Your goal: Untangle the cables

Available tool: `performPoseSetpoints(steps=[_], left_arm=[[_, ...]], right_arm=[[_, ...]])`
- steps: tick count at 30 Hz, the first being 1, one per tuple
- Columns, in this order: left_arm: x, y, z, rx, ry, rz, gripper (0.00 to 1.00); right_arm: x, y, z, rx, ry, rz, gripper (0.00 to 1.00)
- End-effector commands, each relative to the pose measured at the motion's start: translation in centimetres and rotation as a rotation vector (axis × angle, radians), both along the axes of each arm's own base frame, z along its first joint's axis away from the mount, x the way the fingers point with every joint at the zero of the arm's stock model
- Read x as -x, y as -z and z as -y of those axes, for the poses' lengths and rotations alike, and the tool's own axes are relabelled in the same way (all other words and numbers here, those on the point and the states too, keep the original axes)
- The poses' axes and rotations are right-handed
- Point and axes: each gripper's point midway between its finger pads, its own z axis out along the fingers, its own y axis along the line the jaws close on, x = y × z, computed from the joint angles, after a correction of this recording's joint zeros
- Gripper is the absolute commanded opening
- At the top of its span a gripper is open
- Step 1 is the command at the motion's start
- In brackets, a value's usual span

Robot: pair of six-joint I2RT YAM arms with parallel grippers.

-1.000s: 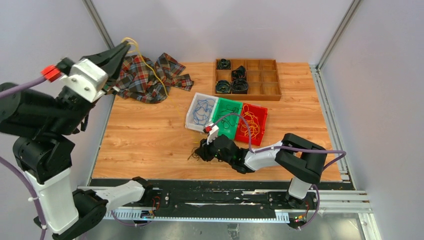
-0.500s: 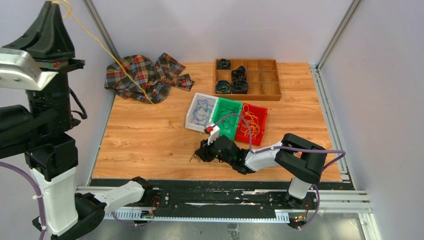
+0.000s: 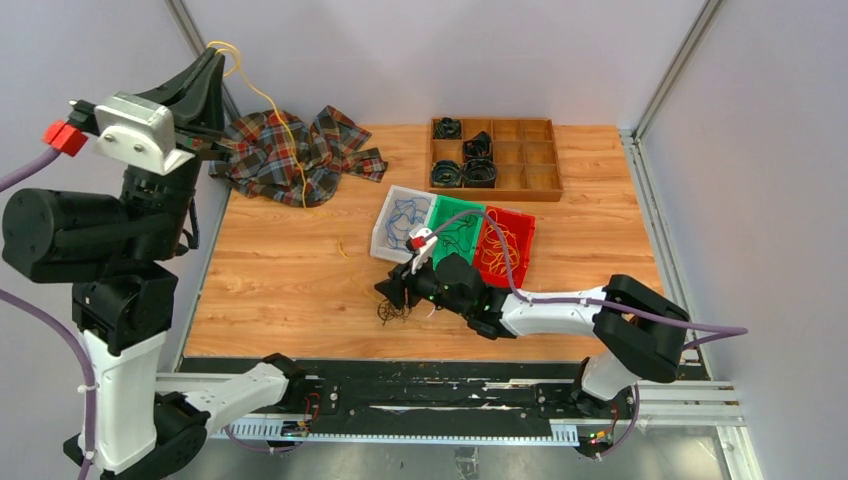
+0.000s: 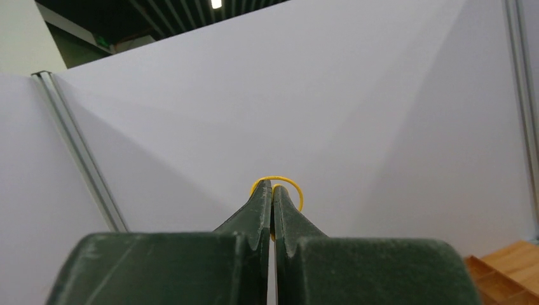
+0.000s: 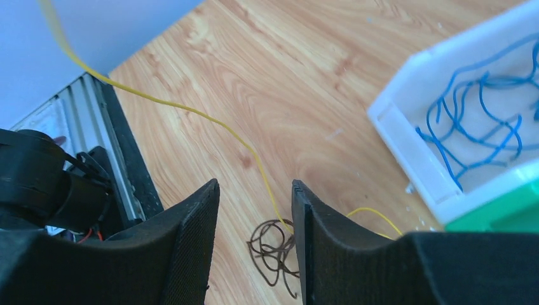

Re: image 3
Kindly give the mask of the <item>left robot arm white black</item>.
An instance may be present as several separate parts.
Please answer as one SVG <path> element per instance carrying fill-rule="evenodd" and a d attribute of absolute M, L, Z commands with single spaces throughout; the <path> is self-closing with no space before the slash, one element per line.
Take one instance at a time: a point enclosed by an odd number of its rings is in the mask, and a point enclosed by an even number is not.
<path fill-rule="evenodd" d="M 2 299 L 53 327 L 81 366 L 84 424 L 63 450 L 82 474 L 164 479 L 240 418 L 305 403 L 305 371 L 281 354 L 204 389 L 156 389 L 178 284 L 164 262 L 197 247 L 201 166 L 227 153 L 224 74 L 224 54 L 210 47 L 156 88 L 76 100 L 45 131 L 45 152 L 1 181 L 11 192 L 3 260 L 33 282 L 72 288 L 72 327 L 10 293 Z M 88 140 L 125 164 L 118 196 L 21 187 Z"/>

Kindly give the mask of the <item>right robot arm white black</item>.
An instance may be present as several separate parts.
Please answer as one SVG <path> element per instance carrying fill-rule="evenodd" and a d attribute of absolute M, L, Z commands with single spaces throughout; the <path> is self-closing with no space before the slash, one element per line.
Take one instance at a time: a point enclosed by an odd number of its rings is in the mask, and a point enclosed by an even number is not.
<path fill-rule="evenodd" d="M 537 334 L 598 339 L 605 351 L 582 362 L 571 390 L 574 408 L 587 417 L 601 414 L 640 380 L 675 381 L 690 320 L 684 309 L 628 275 L 578 292 L 530 292 L 486 283 L 458 255 L 419 269 L 411 262 L 397 265 L 374 288 L 396 309 L 426 300 L 488 339 Z"/>

